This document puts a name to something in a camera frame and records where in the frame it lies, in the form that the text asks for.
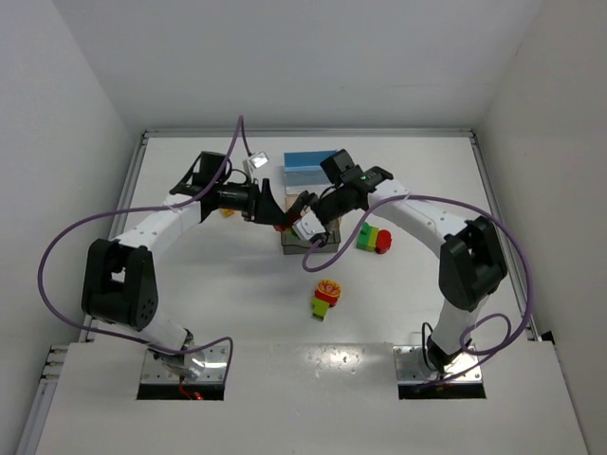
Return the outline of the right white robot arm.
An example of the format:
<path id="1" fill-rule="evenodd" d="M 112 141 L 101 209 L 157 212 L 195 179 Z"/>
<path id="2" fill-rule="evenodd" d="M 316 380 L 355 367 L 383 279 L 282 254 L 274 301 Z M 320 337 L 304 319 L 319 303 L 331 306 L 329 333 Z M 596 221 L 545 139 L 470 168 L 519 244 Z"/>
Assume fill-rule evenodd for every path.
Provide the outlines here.
<path id="1" fill-rule="evenodd" d="M 443 373 L 468 348 L 481 308 L 507 275 L 494 224 L 485 215 L 466 220 L 418 199 L 392 173 L 379 166 L 363 170 L 345 150 L 331 154 L 321 167 L 332 190 L 298 195 L 287 212 L 295 235 L 320 246 L 331 222 L 362 209 L 426 246 L 439 262 L 444 303 L 422 354 L 432 370 Z"/>

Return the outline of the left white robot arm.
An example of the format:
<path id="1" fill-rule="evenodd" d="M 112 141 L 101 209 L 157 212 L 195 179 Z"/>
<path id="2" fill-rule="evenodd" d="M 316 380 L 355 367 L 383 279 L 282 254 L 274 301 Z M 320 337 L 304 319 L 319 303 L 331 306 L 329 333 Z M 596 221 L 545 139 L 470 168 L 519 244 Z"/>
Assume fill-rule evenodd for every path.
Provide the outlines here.
<path id="1" fill-rule="evenodd" d="M 154 212 L 112 240 L 88 249 L 83 311 L 108 324 L 130 329 L 148 344 L 155 360 L 170 372 L 193 379 L 204 358 L 193 354 L 193 335 L 159 310 L 155 259 L 183 233 L 217 209 L 233 209 L 255 224 L 284 227 L 289 219 L 275 201 L 268 179 L 229 180 L 220 167 L 224 155 L 202 152 L 170 190 L 166 210 Z"/>

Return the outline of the red round lego brick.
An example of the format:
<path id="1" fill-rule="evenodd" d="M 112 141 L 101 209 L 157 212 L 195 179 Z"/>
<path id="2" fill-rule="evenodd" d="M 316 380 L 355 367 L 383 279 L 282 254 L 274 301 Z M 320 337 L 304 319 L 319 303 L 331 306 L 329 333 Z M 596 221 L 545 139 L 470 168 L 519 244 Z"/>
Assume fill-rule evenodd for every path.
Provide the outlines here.
<path id="1" fill-rule="evenodd" d="M 375 252 L 377 254 L 385 254 L 392 247 L 393 237 L 389 230 L 381 229 L 377 233 Z"/>

